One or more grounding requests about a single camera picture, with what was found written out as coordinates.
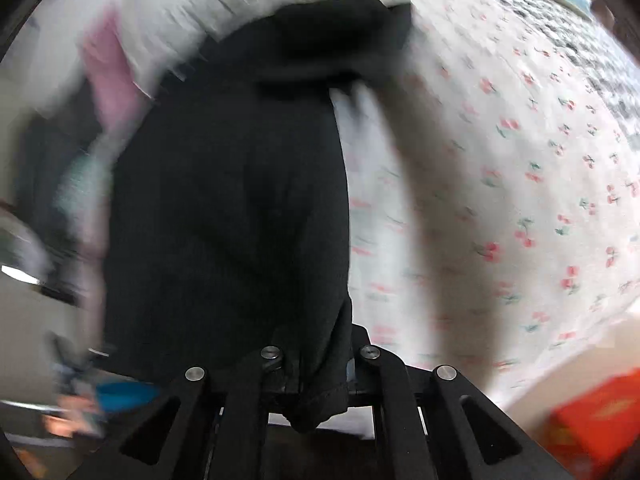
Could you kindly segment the black jacket garment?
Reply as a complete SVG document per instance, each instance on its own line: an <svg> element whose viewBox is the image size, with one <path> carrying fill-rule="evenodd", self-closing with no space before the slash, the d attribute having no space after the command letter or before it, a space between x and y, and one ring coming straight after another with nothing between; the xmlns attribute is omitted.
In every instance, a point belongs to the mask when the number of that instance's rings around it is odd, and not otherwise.
<svg viewBox="0 0 640 480"><path fill-rule="evenodd" d="M411 25L407 3L292 4L164 78L113 170L110 372L160 384L271 344L292 370L294 428L346 410L349 199L331 94L387 75Z"/></svg>

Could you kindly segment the cherry print bed sheet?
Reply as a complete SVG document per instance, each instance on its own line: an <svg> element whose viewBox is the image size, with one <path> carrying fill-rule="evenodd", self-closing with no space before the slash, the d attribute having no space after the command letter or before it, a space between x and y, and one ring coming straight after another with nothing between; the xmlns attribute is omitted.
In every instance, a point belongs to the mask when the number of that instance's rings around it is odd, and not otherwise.
<svg viewBox="0 0 640 480"><path fill-rule="evenodd" d="M534 1L410 0L393 80L336 102L356 321L500 405L639 295L639 156Z"/></svg>

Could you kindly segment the red box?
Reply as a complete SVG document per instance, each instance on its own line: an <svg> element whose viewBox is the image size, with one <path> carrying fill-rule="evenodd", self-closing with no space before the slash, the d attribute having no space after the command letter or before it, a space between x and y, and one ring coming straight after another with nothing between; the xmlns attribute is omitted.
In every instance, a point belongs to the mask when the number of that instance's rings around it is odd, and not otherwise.
<svg viewBox="0 0 640 480"><path fill-rule="evenodd" d="M635 368L555 408L541 444L574 478L602 479L638 437Z"/></svg>

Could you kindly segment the grey white checkered quilt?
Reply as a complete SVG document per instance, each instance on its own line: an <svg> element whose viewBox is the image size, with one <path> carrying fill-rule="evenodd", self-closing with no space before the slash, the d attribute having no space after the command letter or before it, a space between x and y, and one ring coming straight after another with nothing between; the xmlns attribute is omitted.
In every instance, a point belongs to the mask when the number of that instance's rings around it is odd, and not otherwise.
<svg viewBox="0 0 640 480"><path fill-rule="evenodd" d="M547 36L588 80L611 112L632 150L639 149L639 66L598 23L553 0L497 0Z"/></svg>

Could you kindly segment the pink pillow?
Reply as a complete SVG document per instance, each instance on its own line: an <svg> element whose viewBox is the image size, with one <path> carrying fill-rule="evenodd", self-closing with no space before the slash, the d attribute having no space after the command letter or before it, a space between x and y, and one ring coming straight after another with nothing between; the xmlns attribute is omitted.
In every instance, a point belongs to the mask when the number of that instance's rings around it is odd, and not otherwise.
<svg viewBox="0 0 640 480"><path fill-rule="evenodd" d="M134 72L120 41L119 13L115 8L89 30L80 45L80 56L104 131L122 128L142 114L149 98L134 82Z"/></svg>

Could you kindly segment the white fluffy pillow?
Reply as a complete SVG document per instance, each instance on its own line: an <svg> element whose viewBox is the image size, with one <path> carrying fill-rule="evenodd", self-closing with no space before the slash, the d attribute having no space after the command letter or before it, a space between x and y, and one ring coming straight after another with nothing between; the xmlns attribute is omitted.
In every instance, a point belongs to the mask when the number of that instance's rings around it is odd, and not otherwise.
<svg viewBox="0 0 640 480"><path fill-rule="evenodd" d="M21 49L24 98L46 108L79 76L80 45L108 11L119 16L119 43L145 92L160 73L185 60L206 34L220 37L280 3L314 0L43 0L35 32Z"/></svg>

